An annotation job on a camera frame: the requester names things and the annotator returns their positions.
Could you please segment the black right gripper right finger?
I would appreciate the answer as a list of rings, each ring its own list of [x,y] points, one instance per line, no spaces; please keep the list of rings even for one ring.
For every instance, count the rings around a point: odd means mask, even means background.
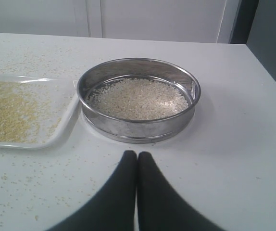
[[[138,223],[141,231],[219,231],[169,184],[151,153],[138,155]]]

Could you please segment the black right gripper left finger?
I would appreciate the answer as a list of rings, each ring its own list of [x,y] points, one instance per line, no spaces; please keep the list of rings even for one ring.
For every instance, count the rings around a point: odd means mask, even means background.
[[[137,176],[137,154],[124,151],[103,187],[79,210],[50,230],[133,231]]]

